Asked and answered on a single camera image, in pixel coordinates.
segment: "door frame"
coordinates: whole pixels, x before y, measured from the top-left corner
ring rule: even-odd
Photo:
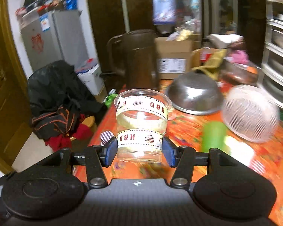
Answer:
[[[13,67],[14,73],[24,93],[25,97],[28,99],[27,95],[27,79],[24,74],[20,59],[16,50],[14,43],[14,38],[11,31],[11,24],[8,15],[8,0],[0,0],[0,23],[3,33],[3,38],[8,52],[8,57],[10,58],[11,65]]]
[[[18,53],[14,43],[9,15],[8,15],[7,0],[0,0],[0,24],[2,28],[6,50],[8,52],[8,57],[10,59],[17,81],[24,93],[24,96],[28,99],[27,90],[26,90],[27,79],[24,74],[22,65],[20,63],[20,59],[18,57]],[[3,172],[4,174],[13,171],[12,167],[9,166],[1,157],[0,157],[0,171]]]

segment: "clothes pile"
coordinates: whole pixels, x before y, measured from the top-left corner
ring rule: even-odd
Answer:
[[[63,60],[35,71],[27,82],[31,127],[53,151],[70,147],[70,137],[85,139],[92,135],[82,124],[89,116],[100,123],[107,107],[98,103],[81,82],[74,67]]]

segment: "yellow cloth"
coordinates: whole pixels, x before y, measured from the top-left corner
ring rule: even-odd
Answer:
[[[213,55],[204,63],[202,66],[192,68],[193,71],[201,70],[208,77],[213,80],[218,80],[219,75],[219,66],[221,65],[223,58],[226,56],[226,49],[220,49],[217,52],[213,53]]]

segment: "plastic bottle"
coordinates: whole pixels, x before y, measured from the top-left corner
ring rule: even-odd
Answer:
[[[200,54],[201,65],[203,65],[213,54],[211,50],[211,42],[208,38],[203,39],[202,48],[203,50]]]
[[[78,8],[78,0],[65,0],[66,9],[77,9]]]

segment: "clutter on fridge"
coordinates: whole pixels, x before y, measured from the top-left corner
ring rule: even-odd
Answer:
[[[25,0],[23,6],[16,10],[16,17],[22,28],[30,23],[35,16],[65,9],[78,9],[78,0]]]

